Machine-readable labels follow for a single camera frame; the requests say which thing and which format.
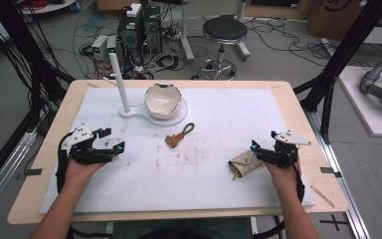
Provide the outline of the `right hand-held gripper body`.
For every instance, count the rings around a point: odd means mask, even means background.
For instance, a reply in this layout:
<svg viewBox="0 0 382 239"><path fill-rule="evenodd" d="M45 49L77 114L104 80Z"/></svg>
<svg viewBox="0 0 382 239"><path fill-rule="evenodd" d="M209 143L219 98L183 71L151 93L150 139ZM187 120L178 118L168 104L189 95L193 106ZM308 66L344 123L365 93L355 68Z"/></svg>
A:
<svg viewBox="0 0 382 239"><path fill-rule="evenodd" d="M289 167L298 160L298 149L301 145L311 145L307 138L291 130L278 132L273 149L263 148L256 153L258 160L273 164L279 168Z"/></svg>

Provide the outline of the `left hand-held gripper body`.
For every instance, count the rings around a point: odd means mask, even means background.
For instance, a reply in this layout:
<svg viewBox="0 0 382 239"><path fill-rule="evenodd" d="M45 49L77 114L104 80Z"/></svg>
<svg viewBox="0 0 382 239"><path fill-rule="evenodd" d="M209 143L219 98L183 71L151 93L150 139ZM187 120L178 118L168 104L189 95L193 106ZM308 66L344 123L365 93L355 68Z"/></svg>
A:
<svg viewBox="0 0 382 239"><path fill-rule="evenodd" d="M82 123L63 137L61 148L68 148L70 157L79 164L111 162L112 149L94 148L93 137L93 130Z"/></svg>

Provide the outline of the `beige cloth pouch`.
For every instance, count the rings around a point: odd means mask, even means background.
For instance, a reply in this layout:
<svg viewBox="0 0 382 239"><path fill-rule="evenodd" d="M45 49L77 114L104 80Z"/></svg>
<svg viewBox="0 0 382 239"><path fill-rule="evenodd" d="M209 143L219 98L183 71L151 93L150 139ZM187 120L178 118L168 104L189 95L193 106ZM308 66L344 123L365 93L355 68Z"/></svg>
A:
<svg viewBox="0 0 382 239"><path fill-rule="evenodd" d="M233 179L242 178L248 173L263 166L264 163L258 160L256 154L250 150L245 151L228 161L230 174Z"/></svg>

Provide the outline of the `white stand with pole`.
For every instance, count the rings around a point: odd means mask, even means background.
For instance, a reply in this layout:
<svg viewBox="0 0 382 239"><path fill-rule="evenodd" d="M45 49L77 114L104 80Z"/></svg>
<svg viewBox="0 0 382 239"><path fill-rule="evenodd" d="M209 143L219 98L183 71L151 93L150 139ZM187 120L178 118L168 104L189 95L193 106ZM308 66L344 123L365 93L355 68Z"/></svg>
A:
<svg viewBox="0 0 382 239"><path fill-rule="evenodd" d="M104 78L104 80L117 87L119 95L120 95L120 99L121 99L121 104L122 104L122 107L119 110L119 113L123 118L125 119L142 118L147 120L149 123L153 125L161 126L161 127L175 126L180 124L182 121L186 119L188 115L188 106L183 96L182 96L181 109L179 113L173 119L156 119L150 115L144 103L144 96L148 88L145 90L143 94L139 96L138 98L139 103L137 105L132 105L128 99L125 80L123 79L123 76L120 70L117 54L109 53L108 57L112 67L112 73L110 75L114 77L114 81L111 81L108 78Z"/></svg>

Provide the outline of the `thin wooden stick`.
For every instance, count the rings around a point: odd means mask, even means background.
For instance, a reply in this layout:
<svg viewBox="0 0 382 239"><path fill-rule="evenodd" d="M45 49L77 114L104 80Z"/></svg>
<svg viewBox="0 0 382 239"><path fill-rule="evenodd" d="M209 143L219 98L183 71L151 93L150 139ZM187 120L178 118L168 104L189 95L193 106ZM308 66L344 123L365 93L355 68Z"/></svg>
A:
<svg viewBox="0 0 382 239"><path fill-rule="evenodd" d="M334 208L335 204L325 195L323 194L319 189L314 187L313 185L310 186L310 188L320 197L322 198L330 207Z"/></svg>

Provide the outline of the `white eggshell-shaped bowl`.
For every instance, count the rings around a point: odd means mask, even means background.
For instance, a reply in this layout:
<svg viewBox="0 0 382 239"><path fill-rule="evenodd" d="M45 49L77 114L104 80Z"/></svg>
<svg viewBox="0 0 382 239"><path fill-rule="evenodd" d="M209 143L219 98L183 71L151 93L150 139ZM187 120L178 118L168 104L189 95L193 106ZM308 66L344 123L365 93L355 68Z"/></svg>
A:
<svg viewBox="0 0 382 239"><path fill-rule="evenodd" d="M182 95L174 85L154 84L147 89L144 103L152 117L159 120L170 120L181 109Z"/></svg>

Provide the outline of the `white table mat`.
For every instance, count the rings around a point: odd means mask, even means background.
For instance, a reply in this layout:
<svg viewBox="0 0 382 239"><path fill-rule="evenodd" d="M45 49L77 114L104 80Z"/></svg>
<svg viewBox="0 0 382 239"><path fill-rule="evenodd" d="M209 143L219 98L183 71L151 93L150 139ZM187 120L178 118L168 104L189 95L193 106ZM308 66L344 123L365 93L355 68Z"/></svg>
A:
<svg viewBox="0 0 382 239"><path fill-rule="evenodd" d="M273 131L287 130L270 90L185 89L187 122L194 123L176 147L168 135L184 125L153 125L121 116L115 88L87 90L73 122L110 128L96 148L124 142L125 151L94 174L77 205L79 213L277 208L279 199L265 167L234 178L228 162L256 141L270 148Z"/></svg>

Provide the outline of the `small white power unit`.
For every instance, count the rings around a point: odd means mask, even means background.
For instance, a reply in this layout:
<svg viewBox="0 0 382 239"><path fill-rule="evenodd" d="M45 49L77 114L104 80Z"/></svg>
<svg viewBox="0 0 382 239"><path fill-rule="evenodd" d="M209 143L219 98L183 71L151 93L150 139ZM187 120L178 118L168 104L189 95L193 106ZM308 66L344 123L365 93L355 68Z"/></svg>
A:
<svg viewBox="0 0 382 239"><path fill-rule="evenodd" d="M115 36L108 36L107 42L106 42L106 48L109 53L115 53L117 50L116 46L116 37Z"/></svg>
<svg viewBox="0 0 382 239"><path fill-rule="evenodd" d="M92 43L94 56L99 59L104 59L107 56L107 36L100 35Z"/></svg>

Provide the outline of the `white platform board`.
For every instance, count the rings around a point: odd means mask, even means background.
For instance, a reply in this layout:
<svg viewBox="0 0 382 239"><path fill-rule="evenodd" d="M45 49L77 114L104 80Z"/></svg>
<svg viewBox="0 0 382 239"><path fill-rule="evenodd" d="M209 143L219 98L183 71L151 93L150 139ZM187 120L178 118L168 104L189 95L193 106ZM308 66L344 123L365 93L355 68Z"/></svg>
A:
<svg viewBox="0 0 382 239"><path fill-rule="evenodd" d="M339 76L339 82L348 95L368 132L382 136L382 104L359 90L362 77L370 71L367 67L347 66Z"/></svg>

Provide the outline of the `black computer tower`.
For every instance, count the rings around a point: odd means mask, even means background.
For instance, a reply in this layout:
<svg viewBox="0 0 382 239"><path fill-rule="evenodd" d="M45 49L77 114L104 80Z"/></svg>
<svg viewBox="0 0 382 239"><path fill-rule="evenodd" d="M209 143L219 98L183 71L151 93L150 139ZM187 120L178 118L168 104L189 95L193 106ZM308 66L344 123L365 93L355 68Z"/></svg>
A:
<svg viewBox="0 0 382 239"><path fill-rule="evenodd" d="M144 9L142 20L147 50L152 53L160 53L162 51L160 7L147 6Z"/></svg>
<svg viewBox="0 0 382 239"><path fill-rule="evenodd" d="M118 29L118 39L122 51L124 65L141 66L141 47L143 43L142 22L139 16L120 18Z"/></svg>

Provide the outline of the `person's dark trousers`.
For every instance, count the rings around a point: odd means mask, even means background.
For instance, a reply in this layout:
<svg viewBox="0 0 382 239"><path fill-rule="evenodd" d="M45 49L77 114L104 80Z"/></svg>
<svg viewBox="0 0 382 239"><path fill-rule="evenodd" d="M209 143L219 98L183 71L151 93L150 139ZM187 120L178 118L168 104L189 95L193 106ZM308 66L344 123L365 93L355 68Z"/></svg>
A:
<svg viewBox="0 0 382 239"><path fill-rule="evenodd" d="M249 218L117 222L112 239L254 239Z"/></svg>

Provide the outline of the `white box on computer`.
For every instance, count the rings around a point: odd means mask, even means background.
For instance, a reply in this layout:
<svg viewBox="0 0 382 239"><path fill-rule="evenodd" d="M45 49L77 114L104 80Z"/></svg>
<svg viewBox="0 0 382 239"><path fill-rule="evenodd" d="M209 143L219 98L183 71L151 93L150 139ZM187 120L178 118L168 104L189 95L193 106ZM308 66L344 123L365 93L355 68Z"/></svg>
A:
<svg viewBox="0 0 382 239"><path fill-rule="evenodd" d="M141 11L142 6L139 3L132 3L126 11L127 17L137 17Z"/></svg>

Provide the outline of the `cardboard box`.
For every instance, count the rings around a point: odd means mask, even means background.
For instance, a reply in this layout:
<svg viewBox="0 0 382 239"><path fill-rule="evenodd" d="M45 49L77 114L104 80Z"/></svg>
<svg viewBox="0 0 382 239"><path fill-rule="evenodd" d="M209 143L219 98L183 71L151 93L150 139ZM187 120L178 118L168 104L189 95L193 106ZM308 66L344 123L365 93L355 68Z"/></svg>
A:
<svg viewBox="0 0 382 239"><path fill-rule="evenodd" d="M365 9L369 0L314 0L306 20L306 32L310 36L342 41L362 30L353 24Z"/></svg>

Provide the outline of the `brown keychain with loop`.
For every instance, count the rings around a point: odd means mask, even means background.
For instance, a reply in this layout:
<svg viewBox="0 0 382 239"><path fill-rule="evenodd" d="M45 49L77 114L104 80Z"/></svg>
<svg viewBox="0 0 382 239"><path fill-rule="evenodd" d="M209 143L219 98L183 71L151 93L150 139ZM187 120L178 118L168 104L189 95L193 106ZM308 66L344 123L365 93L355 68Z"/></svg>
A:
<svg viewBox="0 0 382 239"><path fill-rule="evenodd" d="M181 132L177 134L168 135L164 141L167 145L169 145L171 148L175 148L180 140L184 138L186 134L191 132L195 127L194 122L187 123Z"/></svg>

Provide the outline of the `aluminium rail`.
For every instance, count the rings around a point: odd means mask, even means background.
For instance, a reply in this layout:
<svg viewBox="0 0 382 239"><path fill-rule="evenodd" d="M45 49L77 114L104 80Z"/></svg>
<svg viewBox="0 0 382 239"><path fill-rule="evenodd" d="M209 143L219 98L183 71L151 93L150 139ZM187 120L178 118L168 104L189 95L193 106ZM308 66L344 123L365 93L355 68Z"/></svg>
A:
<svg viewBox="0 0 382 239"><path fill-rule="evenodd" d="M335 171L340 171L342 174L341 178L336 178L337 182L342 190L343 195L345 196L346 202L348 203L348 209L345 211L344 215L348 222L349 228L353 235L354 239L371 239L370 234L367 230L367 227L364 223L364 220L358 210L356 202L352 196L352 193L348 187L348 184L345 180L344 174L341 170L337 157L333 151L332 146L326 142L324 137L320 134L320 119L316 113L305 113L308 122L310 123L313 132L323 153L325 154L325 158L327 159L330 167L332 167Z"/></svg>
<svg viewBox="0 0 382 239"><path fill-rule="evenodd" d="M33 146L36 138L37 131L35 129L31 132L25 132L12 148L10 154L5 157L5 161L0 167L0 195L8 185L11 177L15 174L21 162L30 151L30 148Z"/></svg>

